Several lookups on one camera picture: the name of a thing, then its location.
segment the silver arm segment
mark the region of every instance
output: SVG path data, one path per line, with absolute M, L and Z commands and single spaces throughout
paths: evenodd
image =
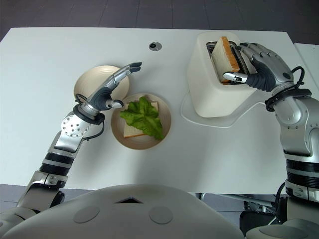
M 0 238 L 23 220 L 63 202 L 64 194 L 59 189 L 68 179 L 68 171 L 84 136 L 90 131 L 90 125 L 104 121 L 101 110 L 123 107 L 121 101 L 111 98 L 111 92 L 123 78 L 139 71 L 140 66 L 141 63 L 132 63 L 115 72 L 82 105 L 74 107 L 66 116 L 61 131 L 55 136 L 41 168 L 34 172 L 17 207 L 0 214 Z M 98 99 L 105 109 L 92 106 L 92 99 Z
M 319 202 L 319 101 L 308 89 L 299 89 L 304 70 L 290 70 L 275 52 L 257 43 L 240 46 L 256 67 L 257 74 L 225 72 L 231 81 L 246 83 L 273 97 L 266 101 L 268 111 L 275 111 L 281 126 L 280 140 L 287 159 L 286 192 L 293 197 Z M 293 73 L 301 70 L 294 85 Z

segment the cord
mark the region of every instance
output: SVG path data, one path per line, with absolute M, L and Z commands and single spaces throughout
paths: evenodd
M 303 67 L 301 66 L 297 66 L 295 67 L 294 69 L 291 70 L 292 73 L 295 73 L 297 70 L 301 70 L 301 73 L 300 73 L 300 77 L 299 77 L 299 80 L 297 81 L 296 84 L 294 84 L 293 86 L 290 86 L 282 91 L 280 91 L 279 93 L 275 94 L 273 96 L 273 98 L 275 98 L 278 94 L 281 94 L 282 92 L 285 92 L 287 90 L 290 90 L 291 88 L 295 88 L 295 89 L 298 89 L 300 85 L 303 85 L 304 82 L 303 82 L 303 79 L 304 79 L 304 76 L 305 76 L 305 70 Z
M 84 101 L 86 101 L 88 98 L 86 98 L 84 95 L 82 94 L 75 94 L 75 102 L 79 103 L 80 105 L 83 104 L 83 102 L 81 101 L 81 99 L 83 99 Z
M 93 139 L 93 138 L 100 136 L 103 132 L 104 132 L 104 121 L 102 121 L 102 128 L 101 128 L 100 132 L 98 132 L 97 134 L 95 134 L 93 136 L 85 137 L 85 138 L 83 138 L 83 140 L 89 141 L 89 139 Z
M 87 100 L 87 98 L 82 95 L 82 94 L 75 94 L 75 102 L 79 103 L 79 105 L 82 105 L 83 102 L 81 101 L 81 99 L 83 99 L 84 101 Z M 93 139 L 93 138 L 96 138 L 98 136 L 100 136 L 103 132 L 104 132 L 104 128 L 105 128 L 105 125 L 104 125 L 104 121 L 102 121 L 102 128 L 100 130 L 100 132 L 98 132 L 97 134 L 93 135 L 93 136 L 89 136 L 89 137 L 85 137 L 83 138 L 83 141 L 89 141 L 90 139 Z
M 281 191 L 283 190 L 285 186 L 285 183 L 283 182 L 282 185 L 280 185 L 278 191 L 277 191 L 277 194 L 276 194 L 276 199 L 275 199 L 275 208 L 276 208 L 276 211 L 278 210 L 278 204 L 279 204 L 279 199 L 280 199 L 280 194 L 281 194 Z

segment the beige plate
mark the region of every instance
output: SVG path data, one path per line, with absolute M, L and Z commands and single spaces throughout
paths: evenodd
M 119 68 L 116 66 L 97 66 L 86 71 L 79 77 L 74 86 L 75 94 L 82 94 L 88 98 L 110 75 Z M 114 100 L 122 100 L 129 91 L 130 81 L 125 77 L 111 93 Z
M 150 95 L 150 94 L 135 94 L 132 96 L 128 96 L 123 100 L 124 105 L 131 101 L 138 101 L 140 97 L 145 96 L 151 102 L 157 102 L 159 107 L 159 119 L 163 126 L 163 135 L 164 137 L 167 136 L 169 129 L 170 129 L 170 112 L 167 104 L 159 97 Z M 116 109 L 112 114 L 111 119 L 111 127 L 112 132 L 115 138 L 120 142 L 122 145 L 131 148 L 131 149 L 147 149 L 151 148 L 162 140 L 156 140 L 154 137 L 143 135 L 138 137 L 131 137 L 131 138 L 124 138 L 124 125 L 125 120 L 120 117 L 120 111 L 123 109 Z

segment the lettuce leaf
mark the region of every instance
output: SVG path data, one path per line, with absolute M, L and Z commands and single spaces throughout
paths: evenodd
M 130 102 L 128 109 L 120 112 L 120 117 L 144 134 L 154 136 L 157 140 L 164 138 L 159 113 L 144 96 L 138 102 Z

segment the white bread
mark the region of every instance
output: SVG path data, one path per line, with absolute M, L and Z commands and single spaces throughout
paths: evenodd
M 218 39 L 210 58 L 215 65 L 215 69 L 221 83 L 230 82 L 223 77 L 223 74 L 226 71 L 238 72 L 240 70 L 226 36 L 222 36 Z
M 155 107 L 157 110 L 159 110 L 157 102 L 151 102 L 151 105 L 153 107 Z M 124 138 L 131 138 L 131 137 L 137 137 L 137 136 L 142 136 L 142 135 L 145 135 L 143 133 L 143 131 L 141 131 L 133 126 L 128 126 L 127 123 L 125 123 L 124 133 L 123 133 Z

